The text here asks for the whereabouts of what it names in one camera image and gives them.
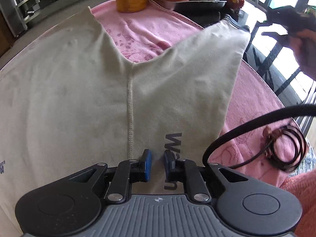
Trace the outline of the person's right hand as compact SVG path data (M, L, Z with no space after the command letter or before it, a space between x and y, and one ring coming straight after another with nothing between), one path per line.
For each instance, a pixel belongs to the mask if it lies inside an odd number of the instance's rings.
M307 49L306 42L311 41L315 44L315 31L304 29L296 33L295 37L290 37L290 49L293 51L296 62L299 64L300 70L311 79L315 80L315 60L312 66L307 66Z

